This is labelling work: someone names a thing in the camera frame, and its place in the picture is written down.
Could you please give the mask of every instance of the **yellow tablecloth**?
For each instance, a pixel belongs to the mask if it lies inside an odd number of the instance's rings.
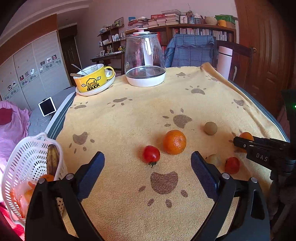
[[[213,136],[203,131],[208,121],[218,126]],[[187,138],[186,149],[175,156],[162,147],[164,135],[173,129]],[[97,151],[105,155],[105,167],[82,205],[106,241],[190,240],[214,204],[191,168],[194,151],[204,158],[219,153],[221,172],[225,159],[236,156],[243,166],[234,178],[254,176],[265,193],[270,186],[270,171],[235,151],[233,137],[244,131],[284,140],[250,99],[204,64],[168,68],[164,83],[155,87],[133,87],[120,76],[102,93],[77,95],[57,141],[69,172],[75,173]],[[146,145],[161,153],[153,168],[141,158]],[[169,190],[168,183],[175,188]],[[227,232],[236,204],[237,199],[220,235]],[[67,215],[64,222],[75,235]]]

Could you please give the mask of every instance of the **pink blanket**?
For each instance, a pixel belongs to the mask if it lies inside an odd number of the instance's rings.
[[[29,111],[21,110],[9,101],[0,101],[0,108],[12,109],[10,123],[0,126],[0,184],[7,161],[17,143],[28,136]]]

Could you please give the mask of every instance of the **metal bolt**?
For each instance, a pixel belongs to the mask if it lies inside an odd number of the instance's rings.
[[[251,181],[252,181],[253,183],[257,183],[257,182],[258,182],[257,178],[255,178],[255,177],[251,177]]]
[[[72,173],[69,173],[66,175],[67,180],[71,180],[73,177],[74,177],[74,175]]]
[[[222,173],[222,177],[224,178],[224,179],[229,179],[230,178],[230,176],[229,176],[229,174],[228,173]]]
[[[39,180],[38,180],[38,183],[40,183],[40,184],[42,184],[42,183],[44,183],[45,182],[45,178],[40,178]]]

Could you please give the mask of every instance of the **white saucer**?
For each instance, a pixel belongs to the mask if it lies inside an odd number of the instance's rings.
[[[81,93],[81,92],[78,90],[78,88],[76,87],[76,93],[78,93],[78,94],[80,94],[80,95],[82,95],[82,96],[96,95],[96,94],[98,94],[98,93],[104,91],[105,89],[109,88],[109,87],[113,84],[114,80],[115,80],[115,76],[114,76],[112,79],[108,80],[108,81],[107,81],[104,85],[102,85],[101,87],[96,88],[96,89],[94,89],[94,90],[92,90],[92,91],[83,92],[83,93]]]

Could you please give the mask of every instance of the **banana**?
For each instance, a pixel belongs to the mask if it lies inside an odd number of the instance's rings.
[[[55,176],[59,164],[59,152],[54,144],[48,146],[46,162],[47,174]]]

